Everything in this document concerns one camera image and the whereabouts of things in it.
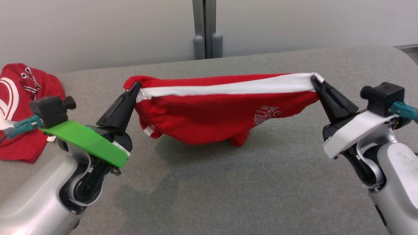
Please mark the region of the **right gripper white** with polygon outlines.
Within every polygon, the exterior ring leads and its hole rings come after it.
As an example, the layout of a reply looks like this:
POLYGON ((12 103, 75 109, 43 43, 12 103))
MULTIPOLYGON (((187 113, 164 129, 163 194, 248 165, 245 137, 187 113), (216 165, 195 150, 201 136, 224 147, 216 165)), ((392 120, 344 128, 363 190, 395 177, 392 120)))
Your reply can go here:
POLYGON ((360 150, 370 144, 384 145, 396 141, 393 127, 399 120, 398 115, 381 117, 371 111, 364 111, 353 116, 359 108, 337 89, 321 81, 318 75, 311 77, 311 83, 333 124, 323 128, 323 149, 330 159, 342 155, 352 146, 354 155, 360 156, 360 150))

